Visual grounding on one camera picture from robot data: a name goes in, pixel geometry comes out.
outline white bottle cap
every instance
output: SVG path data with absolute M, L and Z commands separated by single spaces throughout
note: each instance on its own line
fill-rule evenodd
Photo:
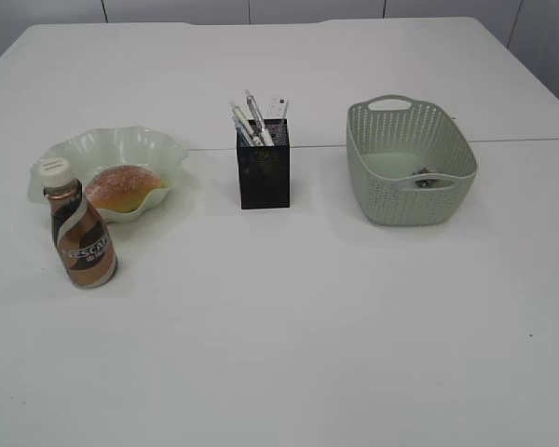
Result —
M 41 183 L 46 188 L 60 188 L 75 179 L 75 173 L 66 158 L 51 158 L 37 167 Z

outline bottle label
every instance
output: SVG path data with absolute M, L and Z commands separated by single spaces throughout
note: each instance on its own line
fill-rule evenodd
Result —
M 52 212 L 52 236 L 68 276 L 81 287 L 103 284 L 117 265 L 105 223 L 80 193 L 59 205 Z

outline basket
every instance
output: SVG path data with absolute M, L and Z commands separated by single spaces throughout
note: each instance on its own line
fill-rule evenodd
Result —
M 371 110 L 384 100 L 409 107 Z M 354 194 L 377 224 L 440 224 L 457 210 L 476 176 L 470 145 L 433 103 L 388 95 L 354 104 L 347 133 Z

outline pen holder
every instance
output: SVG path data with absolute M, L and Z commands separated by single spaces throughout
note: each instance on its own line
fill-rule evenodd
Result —
M 253 129 L 255 123 L 249 121 Z M 237 134 L 240 206 L 243 210 L 290 208 L 288 122 L 266 119 L 275 146 L 246 146 Z

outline bread bun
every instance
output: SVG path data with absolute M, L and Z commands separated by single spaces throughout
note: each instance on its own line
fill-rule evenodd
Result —
M 131 212 L 141 206 L 147 194 L 163 187 L 163 181 L 141 166 L 122 165 L 104 169 L 85 188 L 95 208 Z

